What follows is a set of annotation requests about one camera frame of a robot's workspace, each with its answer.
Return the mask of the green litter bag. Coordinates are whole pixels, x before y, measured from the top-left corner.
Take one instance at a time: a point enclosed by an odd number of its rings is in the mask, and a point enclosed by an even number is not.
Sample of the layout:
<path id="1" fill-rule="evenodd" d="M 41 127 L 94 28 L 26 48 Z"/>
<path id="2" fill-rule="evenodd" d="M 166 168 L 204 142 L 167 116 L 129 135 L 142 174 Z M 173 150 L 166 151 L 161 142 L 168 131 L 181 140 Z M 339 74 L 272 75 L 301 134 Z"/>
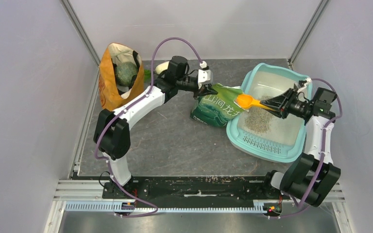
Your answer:
<path id="1" fill-rule="evenodd" d="M 198 97 L 190 111 L 190 118 L 213 127 L 223 128 L 229 121 L 245 110 L 235 103 L 238 95 L 243 94 L 240 87 L 213 85 L 217 94 Z"/>

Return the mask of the yellow plastic scoop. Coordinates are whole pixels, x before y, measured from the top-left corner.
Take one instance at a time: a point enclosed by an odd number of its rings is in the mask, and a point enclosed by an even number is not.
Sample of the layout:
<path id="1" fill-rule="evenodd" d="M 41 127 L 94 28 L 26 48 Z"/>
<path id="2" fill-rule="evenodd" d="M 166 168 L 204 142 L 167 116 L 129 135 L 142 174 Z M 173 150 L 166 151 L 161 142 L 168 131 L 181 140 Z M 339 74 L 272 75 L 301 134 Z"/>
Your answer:
<path id="1" fill-rule="evenodd" d="M 261 104 L 260 100 L 254 99 L 251 95 L 247 94 L 240 94 L 235 99 L 235 103 L 240 106 L 242 109 L 248 110 L 252 107 L 258 107 L 266 110 L 273 110 L 263 104 Z"/>

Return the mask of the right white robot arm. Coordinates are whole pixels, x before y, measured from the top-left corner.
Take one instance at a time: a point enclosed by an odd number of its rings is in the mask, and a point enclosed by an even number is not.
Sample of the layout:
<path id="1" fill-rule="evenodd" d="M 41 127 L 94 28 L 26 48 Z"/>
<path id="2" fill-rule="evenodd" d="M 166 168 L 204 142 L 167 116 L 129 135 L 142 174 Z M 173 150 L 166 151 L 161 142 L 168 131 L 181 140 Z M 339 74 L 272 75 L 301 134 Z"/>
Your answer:
<path id="1" fill-rule="evenodd" d="M 304 151 L 285 173 L 273 170 L 262 183 L 261 193 L 272 199 L 280 192 L 318 207 L 340 178 L 340 168 L 334 166 L 330 152 L 331 133 L 338 117 L 331 111 L 337 99 L 333 90 L 319 87 L 311 100 L 301 101 L 295 88 L 261 104 L 279 118 L 294 115 L 304 120 L 306 139 Z"/>

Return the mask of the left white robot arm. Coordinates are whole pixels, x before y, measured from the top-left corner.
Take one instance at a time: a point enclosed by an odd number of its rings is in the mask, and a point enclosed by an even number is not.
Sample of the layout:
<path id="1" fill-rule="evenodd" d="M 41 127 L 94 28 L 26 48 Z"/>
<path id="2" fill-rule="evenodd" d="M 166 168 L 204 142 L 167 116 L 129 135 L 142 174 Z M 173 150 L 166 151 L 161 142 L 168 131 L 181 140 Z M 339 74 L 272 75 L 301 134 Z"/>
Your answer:
<path id="1" fill-rule="evenodd" d="M 116 183 L 114 192 L 117 195 L 128 198 L 133 192 L 126 153 L 131 146 L 130 130 L 134 125 L 180 90 L 192 92 L 194 98 L 216 94 L 213 80 L 213 72 L 205 61 L 200 62 L 197 75 L 193 76 L 188 60 L 173 56 L 156 67 L 152 85 L 141 95 L 120 108 L 104 109 L 99 113 L 93 140 L 102 155 L 95 157 L 106 160 L 111 179 Z"/>

